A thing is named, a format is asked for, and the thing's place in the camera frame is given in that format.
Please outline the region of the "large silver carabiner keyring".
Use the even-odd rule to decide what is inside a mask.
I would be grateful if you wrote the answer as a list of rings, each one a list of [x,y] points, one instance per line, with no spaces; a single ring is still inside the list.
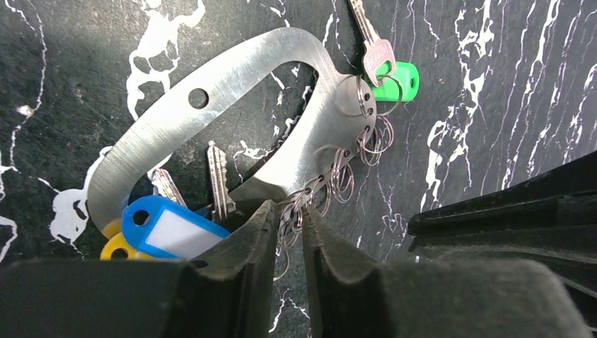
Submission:
[[[354,155],[358,138],[373,129],[372,90],[356,75],[340,73],[322,42],[297,27],[250,38],[180,80],[119,138],[94,171],[88,187],[89,216],[111,238],[137,181],[191,138],[219,125],[228,110],[275,68],[301,62],[318,73],[310,100],[274,155],[231,197],[245,213],[265,200],[287,200],[319,189],[337,151]]]

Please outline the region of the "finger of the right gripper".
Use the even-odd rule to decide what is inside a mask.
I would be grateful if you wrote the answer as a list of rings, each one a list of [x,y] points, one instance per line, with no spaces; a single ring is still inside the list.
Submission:
[[[426,258],[531,259],[596,296],[596,153],[485,196],[414,215],[409,251]]]

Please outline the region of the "yellow key tag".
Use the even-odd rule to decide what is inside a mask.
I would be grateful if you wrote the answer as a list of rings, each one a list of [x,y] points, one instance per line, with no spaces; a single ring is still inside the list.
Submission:
[[[101,250],[101,260],[155,260],[154,257],[134,249],[127,243],[121,231],[121,219],[117,218],[110,221],[109,224],[102,229],[101,233],[108,240]]]

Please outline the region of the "green key tag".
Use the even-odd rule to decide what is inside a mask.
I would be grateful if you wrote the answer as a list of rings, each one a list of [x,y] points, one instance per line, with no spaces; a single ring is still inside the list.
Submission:
[[[363,70],[376,100],[394,103],[412,101],[420,85],[417,67],[396,60],[390,41],[382,39],[366,17],[362,1],[350,0],[348,4],[363,38]]]

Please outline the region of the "blue key tag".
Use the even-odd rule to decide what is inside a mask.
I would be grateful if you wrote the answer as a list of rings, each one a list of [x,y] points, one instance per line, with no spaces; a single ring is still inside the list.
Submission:
[[[121,232],[137,251],[154,258],[191,260],[231,232],[162,196],[143,196],[124,208]]]

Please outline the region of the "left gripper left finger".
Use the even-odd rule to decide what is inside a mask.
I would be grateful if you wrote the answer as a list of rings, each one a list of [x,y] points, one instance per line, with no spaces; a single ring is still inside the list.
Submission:
[[[266,337],[277,205],[186,261],[31,260],[1,270],[2,337]]]

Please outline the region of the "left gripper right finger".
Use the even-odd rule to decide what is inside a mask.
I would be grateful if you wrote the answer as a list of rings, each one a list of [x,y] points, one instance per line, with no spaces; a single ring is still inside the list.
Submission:
[[[379,262],[303,210],[314,337],[590,337],[563,283],[530,260]]]

